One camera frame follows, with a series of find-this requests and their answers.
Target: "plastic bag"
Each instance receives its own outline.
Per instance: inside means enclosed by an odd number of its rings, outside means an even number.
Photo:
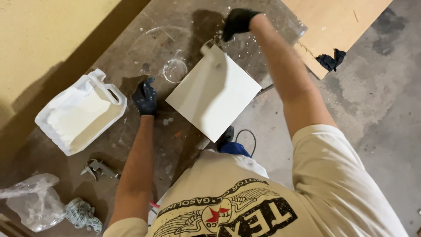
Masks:
[[[52,186],[59,178],[52,174],[35,175],[8,189],[0,189],[0,199],[21,218],[33,232],[51,228],[64,218],[64,205]]]

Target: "person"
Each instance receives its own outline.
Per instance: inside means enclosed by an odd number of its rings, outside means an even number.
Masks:
[[[293,48],[259,12],[233,9],[225,22],[225,41],[251,31],[266,57],[292,139],[295,190],[271,181],[247,155],[203,151],[148,228],[156,102],[145,82],[133,97],[139,131],[104,236],[407,236]]]

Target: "sleeve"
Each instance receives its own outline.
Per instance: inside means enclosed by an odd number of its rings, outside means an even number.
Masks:
[[[148,224],[137,217],[126,218],[112,224],[103,237],[144,237],[148,232]]]
[[[380,188],[337,128],[311,125],[293,143],[293,184],[333,233],[407,236]]]

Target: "shoe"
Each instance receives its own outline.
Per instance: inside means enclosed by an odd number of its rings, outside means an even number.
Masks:
[[[229,126],[225,132],[222,134],[222,136],[216,141],[216,150],[218,152],[221,152],[221,148],[225,146],[227,143],[232,142],[232,139],[234,138],[234,127]]]

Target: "concrete floor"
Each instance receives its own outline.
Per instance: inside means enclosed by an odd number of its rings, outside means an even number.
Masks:
[[[395,0],[348,51],[338,71],[314,79],[326,105],[410,236],[421,227],[421,2]],[[257,138],[254,158],[289,188],[292,145],[275,90],[233,123]],[[251,152],[246,132],[239,142]]]

